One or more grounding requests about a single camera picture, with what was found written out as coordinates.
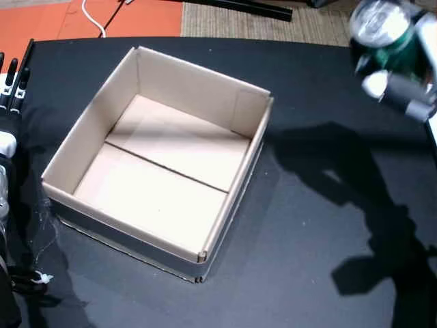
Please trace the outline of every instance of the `black table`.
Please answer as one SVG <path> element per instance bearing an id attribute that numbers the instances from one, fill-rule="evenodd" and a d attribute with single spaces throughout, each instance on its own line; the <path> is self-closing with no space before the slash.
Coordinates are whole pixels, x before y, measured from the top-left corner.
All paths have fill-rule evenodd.
<path id="1" fill-rule="evenodd" d="M 331 46 L 199 38 L 37 42 L 21 204 L 10 225 L 15 261 L 29 264 L 54 235 L 50 224 L 36 232 L 45 206 L 42 170 L 138 44 L 276 98 L 236 221 L 204 284 L 55 225 L 58 241 L 38 258 L 55 278 L 45 298 L 17 297 L 23 327 L 430 327 L 437 172 L 425 129 L 368 99 L 348 50 Z"/>

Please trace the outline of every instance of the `cardboard box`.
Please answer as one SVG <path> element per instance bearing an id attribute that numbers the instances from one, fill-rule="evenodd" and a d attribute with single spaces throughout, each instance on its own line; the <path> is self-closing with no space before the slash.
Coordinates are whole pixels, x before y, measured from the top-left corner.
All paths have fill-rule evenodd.
<path id="1" fill-rule="evenodd" d="M 131 49 L 42 175 L 61 220 L 202 281 L 259 154 L 270 92 Z"/>

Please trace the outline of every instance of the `white plastic part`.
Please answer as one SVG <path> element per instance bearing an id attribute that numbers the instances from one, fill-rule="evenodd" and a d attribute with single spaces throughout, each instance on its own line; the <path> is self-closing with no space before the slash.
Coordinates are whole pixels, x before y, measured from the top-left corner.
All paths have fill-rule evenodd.
<path id="1" fill-rule="evenodd" d="M 388 83 L 389 72 L 379 70 L 365 77 L 361 85 L 369 96 L 375 99 L 381 99 L 384 96 Z"/>
<path id="2" fill-rule="evenodd" d="M 13 134 L 0 131 L 0 154 L 12 158 L 16 151 L 16 139 Z"/>
<path id="3" fill-rule="evenodd" d="M 416 31 L 437 80 L 437 18 L 426 14 L 417 22 Z"/>
<path id="4" fill-rule="evenodd" d="M 40 275 L 40 278 L 38 280 L 30 279 L 30 281 L 34 284 L 48 284 L 54 278 L 52 275 L 46 275 L 45 273 L 41 273 L 37 270 L 35 270 L 35 272 Z"/>

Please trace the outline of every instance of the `floor mat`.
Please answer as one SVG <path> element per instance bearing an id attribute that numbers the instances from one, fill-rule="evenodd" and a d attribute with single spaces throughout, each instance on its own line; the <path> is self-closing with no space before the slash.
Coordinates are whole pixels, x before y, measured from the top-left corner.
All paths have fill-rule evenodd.
<path id="1" fill-rule="evenodd" d="M 2 30 L 0 51 L 6 59 L 2 72 L 13 57 L 21 58 L 30 38 L 56 40 L 97 38 L 99 29 L 81 10 L 82 0 L 0 10 Z M 118 0 L 87 0 L 86 9 L 101 25 L 110 19 Z M 162 0 L 136 0 L 123 5 L 107 29 L 108 37 L 180 36 L 182 3 Z"/>
<path id="2" fill-rule="evenodd" d="M 5 53 L 1 71 L 8 70 L 12 58 L 23 56 L 30 38 L 56 39 L 69 5 L 57 3 L 0 10 L 0 51 Z"/>

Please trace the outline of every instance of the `robotic hand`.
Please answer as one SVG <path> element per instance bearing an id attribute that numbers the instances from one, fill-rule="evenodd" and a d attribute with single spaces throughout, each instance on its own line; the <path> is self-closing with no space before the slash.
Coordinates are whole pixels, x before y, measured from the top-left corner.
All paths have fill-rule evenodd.
<path id="1" fill-rule="evenodd" d="M 420 122 L 432 118 L 437 18 L 403 0 L 364 0 L 352 14 L 350 31 L 355 72 L 366 93 Z"/>
<path id="2" fill-rule="evenodd" d="M 4 54 L 0 53 L 0 69 Z M 15 155 L 20 136 L 21 113 L 20 108 L 25 97 L 30 71 L 25 68 L 15 95 L 12 93 L 12 84 L 17 67 L 17 59 L 11 61 L 5 87 L 0 94 L 0 264 L 5 263 L 6 225 L 9 217 L 8 194 L 11 184 L 14 183 L 14 166 L 12 157 Z"/>

